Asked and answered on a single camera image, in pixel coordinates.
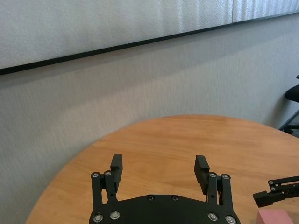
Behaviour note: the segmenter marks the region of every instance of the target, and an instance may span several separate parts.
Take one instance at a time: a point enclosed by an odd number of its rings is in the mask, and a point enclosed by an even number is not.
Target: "wooden table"
[[[242,224],[255,224],[258,207],[252,194],[269,191],[269,179],[299,175],[299,140],[279,130],[222,116],[153,119],[120,129],[82,151],[47,187],[27,224],[87,224],[90,173],[109,169],[113,154],[123,154],[119,200],[148,194],[204,200],[193,171],[195,155],[204,155],[211,171],[231,175],[234,210]],[[266,208],[286,209],[299,223],[297,198]]]

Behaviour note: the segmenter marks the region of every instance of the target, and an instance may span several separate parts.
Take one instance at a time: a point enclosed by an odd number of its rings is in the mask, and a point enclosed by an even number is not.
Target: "pink block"
[[[284,209],[259,209],[256,224],[294,224]]]

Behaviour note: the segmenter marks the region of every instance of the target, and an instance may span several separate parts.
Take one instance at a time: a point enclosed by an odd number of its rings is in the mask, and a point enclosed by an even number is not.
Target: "textured wall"
[[[232,23],[233,0],[1,0],[0,69]]]
[[[24,223],[73,156],[154,117],[209,113],[279,127],[298,108],[299,15],[0,77],[0,223]]]
[[[299,0],[234,0],[233,22],[299,11]]]

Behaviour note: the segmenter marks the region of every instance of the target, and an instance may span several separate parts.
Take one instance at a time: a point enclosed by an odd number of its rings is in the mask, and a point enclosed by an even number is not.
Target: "table surface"
[[[299,140],[279,130],[223,116],[158,118],[120,129],[83,150],[47,187],[27,224],[87,224],[93,209],[90,174],[108,170],[113,154],[123,155],[118,200],[148,194],[205,200],[193,171],[195,155],[204,155],[211,171],[231,176],[234,211],[242,224],[255,224],[252,194],[269,191],[268,180],[299,175]],[[299,223],[298,198],[265,208],[286,209]]]

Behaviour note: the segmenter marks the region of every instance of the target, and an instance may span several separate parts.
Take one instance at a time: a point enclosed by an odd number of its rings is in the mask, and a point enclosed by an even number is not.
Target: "black trim strip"
[[[88,57],[88,56],[93,56],[93,55],[98,55],[98,54],[103,54],[103,53],[107,53],[107,52],[111,52],[111,51],[115,51],[115,50],[136,47],[136,46],[140,46],[140,45],[144,45],[144,44],[169,40],[169,39],[178,38],[178,37],[182,37],[182,36],[198,34],[198,33],[206,32],[206,31],[210,31],[210,30],[215,30],[215,29],[220,29],[220,28],[224,28],[224,27],[231,27],[231,26],[237,25],[237,24],[243,24],[243,23],[259,21],[259,20],[266,20],[266,19],[270,19],[270,18],[280,17],[280,16],[284,16],[284,15],[290,15],[290,14],[296,14],[296,13],[299,13],[299,11],[292,12],[292,13],[273,15],[273,16],[267,16],[267,17],[263,17],[263,18],[257,18],[257,19],[246,20],[246,21],[241,21],[241,22],[233,22],[233,23],[230,23],[230,24],[216,26],[216,27],[199,29],[199,30],[194,30],[194,31],[190,31],[190,32],[180,33],[180,34],[174,34],[174,35],[169,35],[169,36],[153,38],[153,39],[149,39],[149,40],[145,40],[145,41],[127,43],[127,44],[122,44],[122,45],[113,46],[113,47],[109,47],[109,48],[104,48],[104,49],[99,49],[99,50],[92,50],[92,51],[78,53],[78,54],[74,54],[74,55],[68,55],[68,56],[63,56],[63,57],[52,58],[52,59],[39,61],[39,62],[22,64],[22,65],[18,65],[18,66],[13,66],[13,67],[9,67],[9,68],[0,69],[0,75],[5,75],[5,74],[18,72],[18,71],[23,71],[23,70],[28,70],[28,69],[34,69],[34,68],[43,67],[43,66],[47,66],[47,65],[51,65],[51,64],[66,62],[66,61],[79,59],[79,58],[83,58],[83,57]]]

